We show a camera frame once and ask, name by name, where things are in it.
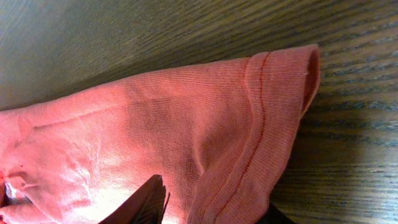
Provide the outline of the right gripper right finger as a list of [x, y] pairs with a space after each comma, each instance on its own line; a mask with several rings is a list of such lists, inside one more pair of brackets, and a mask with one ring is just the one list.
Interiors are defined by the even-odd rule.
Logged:
[[272, 203], [269, 204], [267, 212], [256, 222], [256, 224], [296, 224]]

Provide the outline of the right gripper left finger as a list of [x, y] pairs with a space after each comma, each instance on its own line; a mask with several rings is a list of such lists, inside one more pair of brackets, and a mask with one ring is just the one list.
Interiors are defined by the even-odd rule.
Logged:
[[161, 175], [153, 175], [99, 224], [161, 224], [169, 203]]

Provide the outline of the orange soccer t-shirt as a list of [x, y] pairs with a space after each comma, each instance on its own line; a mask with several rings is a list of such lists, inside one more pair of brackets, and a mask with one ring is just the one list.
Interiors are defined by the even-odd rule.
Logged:
[[319, 86], [308, 45], [123, 78], [1, 113], [6, 223], [97, 223], [158, 174], [166, 223], [256, 223]]

